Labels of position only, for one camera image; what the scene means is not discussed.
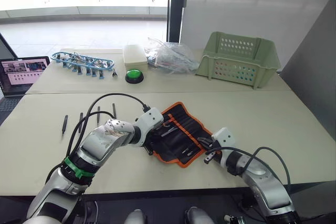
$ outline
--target green push button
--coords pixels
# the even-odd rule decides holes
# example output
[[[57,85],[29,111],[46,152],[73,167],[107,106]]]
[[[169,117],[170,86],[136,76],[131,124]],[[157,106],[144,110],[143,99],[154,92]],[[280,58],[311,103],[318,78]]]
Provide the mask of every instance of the green push button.
[[[130,69],[127,71],[125,80],[128,83],[136,84],[143,81],[143,73],[138,69]]]

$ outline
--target green plastic basket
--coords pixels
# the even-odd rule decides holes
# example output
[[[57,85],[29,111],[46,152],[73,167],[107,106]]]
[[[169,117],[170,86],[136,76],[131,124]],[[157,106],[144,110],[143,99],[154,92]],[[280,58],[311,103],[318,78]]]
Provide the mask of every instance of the green plastic basket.
[[[220,80],[263,87],[280,68],[272,41],[214,32],[196,72]]]

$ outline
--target tool roll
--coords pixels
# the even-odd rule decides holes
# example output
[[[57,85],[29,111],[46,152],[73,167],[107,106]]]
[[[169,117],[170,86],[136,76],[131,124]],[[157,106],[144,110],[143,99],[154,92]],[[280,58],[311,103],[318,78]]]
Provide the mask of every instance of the tool roll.
[[[186,168],[205,152],[197,138],[211,139],[211,132],[187,112],[182,102],[173,104],[162,115],[164,123],[147,135],[144,147],[162,162]]]

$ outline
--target white table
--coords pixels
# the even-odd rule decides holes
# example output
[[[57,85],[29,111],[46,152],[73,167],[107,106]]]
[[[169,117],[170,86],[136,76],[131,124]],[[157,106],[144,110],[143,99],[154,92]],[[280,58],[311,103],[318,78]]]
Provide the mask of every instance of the white table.
[[[217,91],[251,91],[251,86],[237,84],[217,79],[208,80],[203,76],[193,74],[164,74],[159,70],[151,69],[144,73],[144,81],[134,85],[125,81],[125,66],[121,49],[87,49],[76,50],[82,55],[112,59],[116,62],[118,77],[112,77],[112,73],[104,71],[104,79],[98,77],[77,75],[68,68],[63,68],[62,63],[52,60],[47,69],[37,82],[28,90],[27,94],[51,94],[51,93],[157,93],[157,92],[217,92]],[[196,59],[201,59],[202,51],[194,51]],[[265,87],[257,91],[290,90],[287,84],[275,74]]]
[[[49,170],[65,155],[79,113],[86,112],[97,93],[29,94],[22,98],[0,126],[0,195],[35,195]],[[285,160],[292,183],[336,179],[335,141],[313,114],[290,91],[134,93],[150,106],[164,110],[182,101],[188,111],[212,132],[226,126],[237,147],[253,152],[259,146],[274,148]],[[115,102],[119,119],[134,121],[141,106],[124,97],[104,98],[102,110]],[[61,140],[61,126],[69,115]],[[106,120],[101,116],[101,123]],[[96,127],[90,119],[87,132]],[[280,162],[271,153],[264,159],[285,182]],[[244,187],[239,177],[198,158],[188,168],[161,163],[143,148],[121,147],[101,168],[87,193],[121,193],[174,189]]]

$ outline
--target clear plastic bag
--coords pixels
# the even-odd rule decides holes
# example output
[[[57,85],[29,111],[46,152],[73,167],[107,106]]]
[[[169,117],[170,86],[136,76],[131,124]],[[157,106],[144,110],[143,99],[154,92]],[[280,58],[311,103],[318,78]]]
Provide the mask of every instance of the clear plastic bag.
[[[195,73],[200,63],[185,44],[162,42],[148,38],[150,47],[145,48],[148,64],[169,73]]]

